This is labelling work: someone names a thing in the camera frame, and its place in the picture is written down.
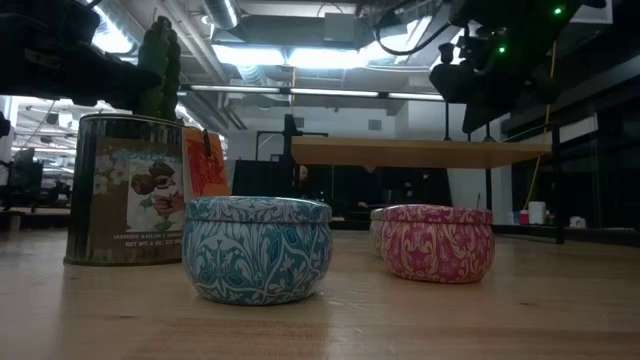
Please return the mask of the green cactus plant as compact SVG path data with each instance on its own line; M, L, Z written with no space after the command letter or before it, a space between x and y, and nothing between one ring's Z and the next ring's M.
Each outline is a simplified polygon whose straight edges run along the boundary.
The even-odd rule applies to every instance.
M181 47L171 21L165 16L158 16L144 35L138 53L138 67L158 75L161 83L140 96L137 114L178 121L180 55Z

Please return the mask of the bright ceiling light panel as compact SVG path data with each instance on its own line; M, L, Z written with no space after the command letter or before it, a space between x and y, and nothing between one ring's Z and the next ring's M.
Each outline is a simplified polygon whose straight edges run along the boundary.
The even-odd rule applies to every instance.
M356 50L213 45L218 60L234 66L290 66L303 69L353 69L365 65Z

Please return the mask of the long pendant light fixture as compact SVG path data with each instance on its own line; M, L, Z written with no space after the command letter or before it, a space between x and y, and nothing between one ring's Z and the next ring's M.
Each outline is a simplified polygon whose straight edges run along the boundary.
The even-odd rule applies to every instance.
M200 91L200 92L259 94L259 95L325 96L325 97L347 97L347 98L365 98L365 99L380 99L380 100L406 100L406 101L423 101L423 102L443 102L444 101L444 98L439 94L324 89L324 88L186 84L186 85L181 85L180 90L183 92Z

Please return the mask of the grey ceiling box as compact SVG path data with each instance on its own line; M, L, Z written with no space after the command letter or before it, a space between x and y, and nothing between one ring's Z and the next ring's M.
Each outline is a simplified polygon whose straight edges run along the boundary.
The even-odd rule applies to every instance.
M353 14L324 14L325 41L352 43L355 39L355 29L355 17Z

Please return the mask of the round silver ventilation duct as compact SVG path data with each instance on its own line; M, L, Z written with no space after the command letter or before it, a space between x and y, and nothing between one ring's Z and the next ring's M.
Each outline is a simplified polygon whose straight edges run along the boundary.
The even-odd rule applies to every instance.
M229 30L240 23L241 9L236 0L202 0L209 20L216 28Z

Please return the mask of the wooden shelf with black frame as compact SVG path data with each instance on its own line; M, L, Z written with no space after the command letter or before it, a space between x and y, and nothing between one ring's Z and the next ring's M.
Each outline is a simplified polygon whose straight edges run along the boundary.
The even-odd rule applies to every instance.
M375 196L389 203L439 201L462 207L464 204L455 198L464 195L463 187L451 184L449 195L444 194L444 178L437 176L438 184L423 190L413 197L400 195L400 174L415 172L419 169L438 171L481 171L484 173L484 190L480 199L485 208L493 212L493 226L499 233L515 234L519 226L514 223L516 214L510 203L502 195L498 200L494 197L500 190L494 184L498 176L496 168L503 169L516 163L538 158L549 157L554 165L552 174L562 177L560 155L560 130L550 124L543 127L550 132L549 143L526 143L509 139L505 142L456 142L435 140L402 140L402 139L354 139L331 138L326 133L310 133L296 129L269 131L269 136L282 139L282 151L277 153L276 163L284 170L294 172L303 166L320 167L319 174L313 174L310 185L303 187L309 196L317 195L334 206L346 209L349 201L355 197L356 181L350 180L363 166L382 168L392 173L391 176L377 177Z

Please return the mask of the teal patterned round candle tin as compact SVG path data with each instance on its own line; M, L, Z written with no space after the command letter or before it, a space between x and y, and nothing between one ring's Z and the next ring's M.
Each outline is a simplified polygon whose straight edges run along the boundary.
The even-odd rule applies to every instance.
M315 293L332 257L332 209L312 200L217 196L186 207L182 263L196 292L233 305L279 305Z

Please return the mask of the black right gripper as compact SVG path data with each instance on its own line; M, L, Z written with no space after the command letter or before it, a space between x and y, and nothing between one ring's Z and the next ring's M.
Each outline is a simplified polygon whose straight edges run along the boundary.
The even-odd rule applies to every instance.
M481 62L439 64L430 81L448 103L467 104L463 131L471 133L509 112L540 63L535 36L522 29L504 29L484 44Z

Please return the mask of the black office chair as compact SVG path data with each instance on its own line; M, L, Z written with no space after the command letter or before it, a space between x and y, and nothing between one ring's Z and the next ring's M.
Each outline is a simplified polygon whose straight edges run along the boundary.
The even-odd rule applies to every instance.
M0 160L0 169L7 171L7 181L0 185L0 208L27 207L33 210L40 197L43 164L34 160L35 149L18 151L10 161Z

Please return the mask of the pink patterned round candle tin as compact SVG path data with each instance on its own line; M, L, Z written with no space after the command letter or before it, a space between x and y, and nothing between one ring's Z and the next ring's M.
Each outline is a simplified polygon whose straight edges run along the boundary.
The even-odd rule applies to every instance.
M383 208L381 255L401 278L443 284L481 281L495 256L493 213L409 204Z

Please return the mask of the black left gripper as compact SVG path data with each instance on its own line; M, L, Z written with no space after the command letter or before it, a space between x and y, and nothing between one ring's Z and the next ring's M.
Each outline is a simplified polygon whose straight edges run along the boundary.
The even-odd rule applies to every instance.
M0 95L133 108L161 76L101 52L102 0L0 0Z

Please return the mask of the grey patterned round candle tin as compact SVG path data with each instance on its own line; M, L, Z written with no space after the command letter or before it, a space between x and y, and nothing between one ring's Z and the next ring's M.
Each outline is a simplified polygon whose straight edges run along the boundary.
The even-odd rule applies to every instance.
M373 245L374 254L381 258L382 226L384 224L383 208L375 209L370 213L369 235Z

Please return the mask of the tall tin with brown label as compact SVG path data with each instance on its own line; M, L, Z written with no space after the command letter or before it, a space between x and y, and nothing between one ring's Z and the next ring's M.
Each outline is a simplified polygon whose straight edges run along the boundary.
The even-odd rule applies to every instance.
M178 123L140 115L81 118L66 263L180 262L186 205L183 130Z

